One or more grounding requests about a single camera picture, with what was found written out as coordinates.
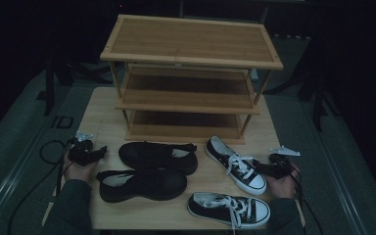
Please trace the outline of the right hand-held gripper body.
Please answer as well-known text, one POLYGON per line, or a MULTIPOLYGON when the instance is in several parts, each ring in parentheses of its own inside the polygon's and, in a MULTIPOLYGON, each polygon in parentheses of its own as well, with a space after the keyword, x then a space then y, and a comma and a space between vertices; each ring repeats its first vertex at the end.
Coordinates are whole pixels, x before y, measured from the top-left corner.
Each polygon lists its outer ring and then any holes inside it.
POLYGON ((294 151, 285 146, 271 149, 269 155, 269 161, 272 169, 274 170, 273 177, 276 179, 283 178, 292 173, 293 167, 289 161, 289 157, 299 157, 301 153, 294 151))

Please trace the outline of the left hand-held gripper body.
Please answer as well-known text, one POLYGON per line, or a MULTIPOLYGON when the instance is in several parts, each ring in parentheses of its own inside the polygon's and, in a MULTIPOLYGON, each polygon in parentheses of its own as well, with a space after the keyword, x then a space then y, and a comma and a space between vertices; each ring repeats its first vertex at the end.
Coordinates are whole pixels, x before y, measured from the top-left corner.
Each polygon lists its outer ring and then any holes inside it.
POLYGON ((70 140, 69 160, 81 166, 89 165, 93 162, 91 150, 93 149, 92 134, 84 134, 77 131, 70 140))

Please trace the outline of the black and white sneaker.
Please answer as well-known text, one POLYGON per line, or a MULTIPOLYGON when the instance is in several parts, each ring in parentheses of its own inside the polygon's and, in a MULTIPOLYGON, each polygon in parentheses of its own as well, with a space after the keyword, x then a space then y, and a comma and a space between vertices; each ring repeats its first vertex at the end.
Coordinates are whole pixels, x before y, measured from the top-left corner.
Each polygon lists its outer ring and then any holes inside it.
POLYGON ((189 198, 187 209, 196 217, 227 224, 233 232, 265 225, 270 219, 268 204, 253 197, 197 192, 189 198))
POLYGON ((253 157, 244 157, 229 148, 219 137, 212 136, 206 146, 207 155, 226 169, 235 184, 251 195, 261 195, 266 181, 252 165, 253 157))

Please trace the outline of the black shoe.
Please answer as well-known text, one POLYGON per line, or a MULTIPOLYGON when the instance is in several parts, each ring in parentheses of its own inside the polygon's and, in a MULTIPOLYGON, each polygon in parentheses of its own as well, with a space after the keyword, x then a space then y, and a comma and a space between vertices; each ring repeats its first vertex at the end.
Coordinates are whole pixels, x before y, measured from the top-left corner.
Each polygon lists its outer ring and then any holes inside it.
POLYGON ((167 201, 181 195, 187 177, 172 169, 106 170, 96 175, 100 197, 108 203, 119 203, 135 197, 167 201))
POLYGON ((161 144, 152 142, 129 142, 118 149, 121 161, 134 169, 167 168, 185 175, 193 174, 198 167, 193 144, 161 144))

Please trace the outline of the wooden shoe rack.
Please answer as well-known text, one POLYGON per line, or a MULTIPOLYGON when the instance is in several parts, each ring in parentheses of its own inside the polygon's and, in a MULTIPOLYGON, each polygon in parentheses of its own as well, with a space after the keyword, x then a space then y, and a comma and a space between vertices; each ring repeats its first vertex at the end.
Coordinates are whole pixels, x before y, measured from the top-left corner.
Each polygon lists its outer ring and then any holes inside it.
POLYGON ((120 15, 101 60, 112 68, 129 141, 242 144, 263 92, 253 70, 280 71, 265 27, 120 15))

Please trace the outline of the person's left hand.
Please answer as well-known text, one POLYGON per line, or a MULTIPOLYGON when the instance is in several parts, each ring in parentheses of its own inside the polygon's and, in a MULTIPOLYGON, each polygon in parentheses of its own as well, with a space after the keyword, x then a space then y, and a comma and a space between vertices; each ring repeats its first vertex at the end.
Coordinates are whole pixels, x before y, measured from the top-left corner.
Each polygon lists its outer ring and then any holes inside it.
POLYGON ((65 154, 64 157, 64 168, 63 175, 65 180, 81 180, 86 183, 90 182, 93 170, 96 168, 98 163, 91 163, 85 166, 79 165, 72 162, 69 159, 69 153, 65 154))

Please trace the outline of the person's right hand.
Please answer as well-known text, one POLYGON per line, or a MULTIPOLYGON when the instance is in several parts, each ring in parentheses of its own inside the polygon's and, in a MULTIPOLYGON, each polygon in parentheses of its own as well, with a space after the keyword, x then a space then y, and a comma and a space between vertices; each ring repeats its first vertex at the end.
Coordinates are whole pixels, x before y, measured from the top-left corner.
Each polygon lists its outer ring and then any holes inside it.
POLYGON ((293 199, 296 188, 296 177, 299 175, 300 170, 294 166, 289 176, 280 179, 266 176, 265 179, 269 184, 270 191, 274 198, 289 198, 293 199))

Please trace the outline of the black metal stand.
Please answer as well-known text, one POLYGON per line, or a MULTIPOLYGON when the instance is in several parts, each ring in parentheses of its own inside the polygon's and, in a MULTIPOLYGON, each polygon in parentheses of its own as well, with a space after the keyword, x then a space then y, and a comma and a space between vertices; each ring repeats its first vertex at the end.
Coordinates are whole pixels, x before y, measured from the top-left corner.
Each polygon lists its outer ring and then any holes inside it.
POLYGON ((286 82, 264 91, 264 94, 274 95, 300 83, 302 86, 297 94, 298 99, 308 101, 314 97, 312 122, 318 131, 322 130, 321 118, 327 115, 323 102, 326 102, 334 115, 339 115, 324 95, 326 89, 326 72, 322 62, 324 56, 325 50, 320 38, 312 37, 291 77, 286 82))
POLYGON ((55 104, 55 77, 63 86, 72 86, 74 78, 72 71, 77 71, 85 79, 95 81, 102 84, 111 84, 111 82, 100 76, 102 71, 107 71, 106 68, 90 70, 79 62, 67 56, 49 56, 45 65, 45 90, 40 93, 41 98, 46 103, 44 115, 49 116, 55 104))

